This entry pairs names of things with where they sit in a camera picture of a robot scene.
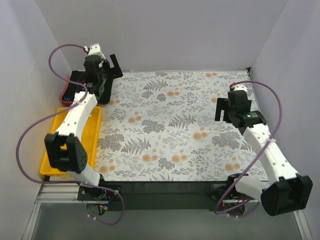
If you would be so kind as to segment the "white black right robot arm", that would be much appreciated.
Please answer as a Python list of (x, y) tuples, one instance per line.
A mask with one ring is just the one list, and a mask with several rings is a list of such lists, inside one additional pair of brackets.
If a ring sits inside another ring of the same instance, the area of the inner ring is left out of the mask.
[(267, 182), (247, 173), (232, 174), (227, 178), (223, 196), (237, 199), (244, 194), (259, 201), (270, 216), (303, 210), (313, 182), (291, 166), (273, 139), (266, 119), (260, 111), (252, 111), (251, 104), (245, 90), (231, 90), (227, 98), (218, 99), (215, 120), (219, 121), (223, 112), (223, 121), (239, 130), (261, 162)]

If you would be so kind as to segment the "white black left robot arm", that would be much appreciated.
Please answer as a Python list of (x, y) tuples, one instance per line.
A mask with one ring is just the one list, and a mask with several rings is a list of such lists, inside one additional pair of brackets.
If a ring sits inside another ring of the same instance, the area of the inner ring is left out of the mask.
[(102, 55), (89, 54), (79, 80), (73, 102), (62, 124), (44, 138), (49, 164), (52, 168), (71, 174), (77, 181), (91, 185), (89, 194), (95, 200), (106, 196), (102, 177), (88, 164), (88, 154), (81, 142), (85, 125), (100, 100), (110, 100), (113, 80), (123, 76), (115, 54), (106, 60)]

